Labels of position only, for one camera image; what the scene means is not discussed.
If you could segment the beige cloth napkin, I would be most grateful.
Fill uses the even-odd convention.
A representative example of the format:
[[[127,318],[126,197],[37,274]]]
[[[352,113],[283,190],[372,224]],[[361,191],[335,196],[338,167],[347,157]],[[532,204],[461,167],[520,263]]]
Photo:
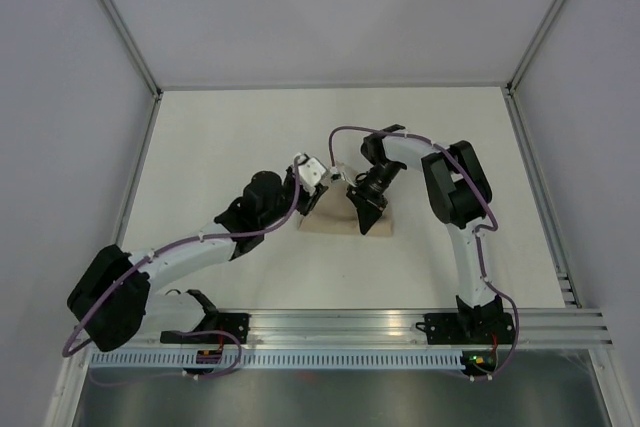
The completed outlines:
[[[328,191],[309,215],[298,215],[297,229],[307,233],[360,236],[356,209],[346,196],[351,185],[331,180],[324,184]]]

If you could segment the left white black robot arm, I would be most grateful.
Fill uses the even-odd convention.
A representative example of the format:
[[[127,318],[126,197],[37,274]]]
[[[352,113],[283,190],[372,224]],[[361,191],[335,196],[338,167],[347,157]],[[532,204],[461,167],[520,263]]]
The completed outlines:
[[[63,356],[83,349],[77,340],[81,333],[103,352],[123,346],[142,326],[153,293],[248,254],[294,213],[307,215],[327,189],[327,174],[316,158],[299,155],[285,176],[254,174],[224,212],[186,237],[138,251],[127,252],[116,244],[99,250],[67,298],[77,324]]]

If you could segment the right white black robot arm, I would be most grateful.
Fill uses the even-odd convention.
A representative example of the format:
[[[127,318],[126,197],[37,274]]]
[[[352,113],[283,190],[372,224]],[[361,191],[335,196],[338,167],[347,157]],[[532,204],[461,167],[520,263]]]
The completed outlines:
[[[400,125],[369,131],[361,154],[371,168],[347,190],[360,233],[382,218],[385,192],[408,168],[423,174],[429,205],[446,228],[458,276],[454,313],[426,313],[415,328],[430,345],[508,345],[519,333],[516,317],[505,303],[512,300],[492,285],[484,234],[497,230],[491,212],[492,190],[473,146],[459,141],[447,147],[408,134]]]

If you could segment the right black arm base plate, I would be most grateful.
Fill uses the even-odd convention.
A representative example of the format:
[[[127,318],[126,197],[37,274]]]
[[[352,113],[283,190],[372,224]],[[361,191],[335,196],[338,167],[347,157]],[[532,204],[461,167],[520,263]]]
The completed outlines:
[[[510,345],[516,335],[508,313],[470,327],[464,327],[456,313],[427,313],[414,326],[426,335],[429,345]]]

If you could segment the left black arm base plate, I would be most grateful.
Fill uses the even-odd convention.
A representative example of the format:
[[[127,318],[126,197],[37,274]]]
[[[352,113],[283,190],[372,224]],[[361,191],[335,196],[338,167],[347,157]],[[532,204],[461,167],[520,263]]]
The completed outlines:
[[[168,345],[179,344],[233,344],[229,335],[245,345],[250,330],[251,315],[240,312],[209,313],[191,330],[178,333],[177,330],[162,331],[160,343]]]

